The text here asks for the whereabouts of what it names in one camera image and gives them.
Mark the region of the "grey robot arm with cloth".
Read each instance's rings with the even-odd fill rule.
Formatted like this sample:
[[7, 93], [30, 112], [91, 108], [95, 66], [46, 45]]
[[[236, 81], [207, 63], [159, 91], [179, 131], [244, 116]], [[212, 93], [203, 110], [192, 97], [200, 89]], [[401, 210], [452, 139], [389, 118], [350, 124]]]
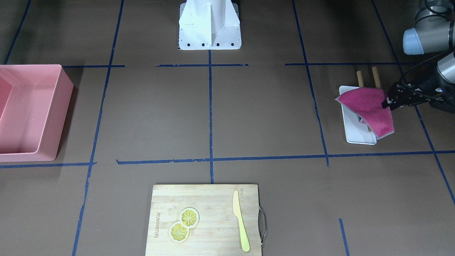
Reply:
[[387, 92], [382, 108], [428, 103], [435, 109], [454, 113], [455, 108], [455, 27], [450, 0], [420, 0], [415, 26], [403, 34], [403, 51], [408, 55], [435, 53], [404, 73]]

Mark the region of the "black gripper with cloth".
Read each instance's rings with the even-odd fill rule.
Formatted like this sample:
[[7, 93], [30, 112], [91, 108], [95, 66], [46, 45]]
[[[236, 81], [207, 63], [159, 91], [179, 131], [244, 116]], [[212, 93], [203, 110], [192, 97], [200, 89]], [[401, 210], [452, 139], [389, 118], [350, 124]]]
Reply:
[[435, 109], [455, 112], [454, 83], [447, 81], [437, 68], [426, 68], [419, 72], [409, 85], [411, 90], [406, 85], [395, 82], [388, 89], [387, 98], [381, 103], [382, 108], [395, 110], [403, 106], [415, 106], [428, 102]]

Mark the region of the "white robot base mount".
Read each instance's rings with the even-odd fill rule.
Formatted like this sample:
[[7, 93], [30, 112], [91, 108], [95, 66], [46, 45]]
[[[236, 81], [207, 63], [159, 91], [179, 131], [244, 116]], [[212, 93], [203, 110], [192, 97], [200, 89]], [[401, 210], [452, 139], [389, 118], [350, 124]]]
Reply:
[[242, 46], [238, 0], [187, 0], [180, 5], [180, 50], [237, 50]]

